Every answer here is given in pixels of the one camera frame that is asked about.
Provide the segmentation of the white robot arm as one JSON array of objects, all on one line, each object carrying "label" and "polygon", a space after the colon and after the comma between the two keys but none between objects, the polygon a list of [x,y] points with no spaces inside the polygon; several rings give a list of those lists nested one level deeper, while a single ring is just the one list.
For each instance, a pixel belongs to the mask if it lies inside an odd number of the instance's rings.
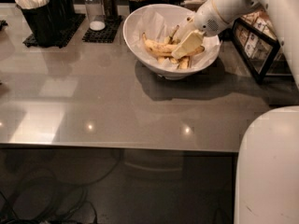
[{"label": "white robot arm", "polygon": [[[182,29],[217,35],[262,8],[290,73],[266,80],[299,85],[299,0],[207,0]],[[263,113],[247,128],[237,155],[234,224],[299,224],[299,105]]]}]

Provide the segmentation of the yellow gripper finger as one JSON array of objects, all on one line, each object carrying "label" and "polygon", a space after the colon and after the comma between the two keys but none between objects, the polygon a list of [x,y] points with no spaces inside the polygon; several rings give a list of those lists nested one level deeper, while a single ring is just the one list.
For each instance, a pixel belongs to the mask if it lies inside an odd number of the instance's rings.
[{"label": "yellow gripper finger", "polygon": [[185,56],[193,56],[205,50],[202,46],[204,34],[199,30],[190,32],[172,51],[171,55],[180,59]]},{"label": "yellow gripper finger", "polygon": [[187,40],[195,30],[196,27],[194,26],[194,17],[188,17],[179,25],[179,28],[175,34],[175,39],[179,42],[183,42]]}]

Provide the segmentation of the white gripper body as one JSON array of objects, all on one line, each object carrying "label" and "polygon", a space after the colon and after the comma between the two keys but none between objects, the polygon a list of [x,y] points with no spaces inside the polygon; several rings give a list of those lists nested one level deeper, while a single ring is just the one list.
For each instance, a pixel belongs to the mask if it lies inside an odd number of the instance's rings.
[{"label": "white gripper body", "polygon": [[256,0],[207,0],[194,15],[194,26],[206,36],[218,35],[234,20],[256,10]]}]

